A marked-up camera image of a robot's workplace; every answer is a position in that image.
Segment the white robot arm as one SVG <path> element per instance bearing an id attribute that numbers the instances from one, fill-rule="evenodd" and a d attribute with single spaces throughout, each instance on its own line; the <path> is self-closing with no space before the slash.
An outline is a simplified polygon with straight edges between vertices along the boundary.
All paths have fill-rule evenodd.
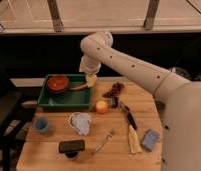
<path id="1" fill-rule="evenodd" d="M 105 64 L 165 104 L 162 171 L 201 171 L 201 82 L 112 48 L 108 31 L 82 39 L 80 70 L 95 74 Z"/>

